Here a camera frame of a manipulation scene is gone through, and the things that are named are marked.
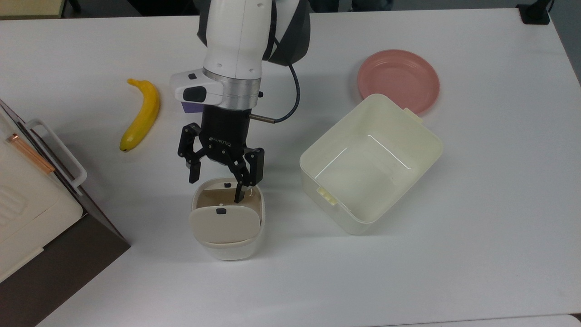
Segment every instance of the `yellow banana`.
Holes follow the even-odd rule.
[[[150,81],[138,81],[128,79],[127,83],[136,86],[144,95],[144,103],[141,105],[141,110],[123,134],[119,149],[127,152],[136,147],[153,126],[157,114],[159,113],[159,93]]]

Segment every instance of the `white plastic bin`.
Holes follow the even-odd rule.
[[[253,255],[264,239],[264,197],[258,186],[234,203],[237,181],[218,178],[203,183],[192,201],[189,222],[193,235],[220,260]]]
[[[365,232],[433,165],[442,141],[373,94],[300,157],[303,190],[350,234]]]

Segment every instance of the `pink plate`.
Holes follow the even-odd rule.
[[[380,93],[416,115],[428,110],[440,93],[432,65],[404,50],[385,50],[367,58],[359,68],[357,85],[363,98]]]

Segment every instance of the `black button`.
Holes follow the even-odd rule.
[[[184,90],[184,100],[192,102],[204,102],[206,88],[203,86],[188,87]]]

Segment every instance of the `floor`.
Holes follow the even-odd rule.
[[[65,17],[129,17],[140,16],[126,0],[78,0],[81,13],[69,6]],[[393,10],[514,8],[518,3],[533,0],[394,0]],[[340,9],[347,11],[350,0],[340,0]],[[578,80],[581,81],[581,0],[555,0],[551,18]]]

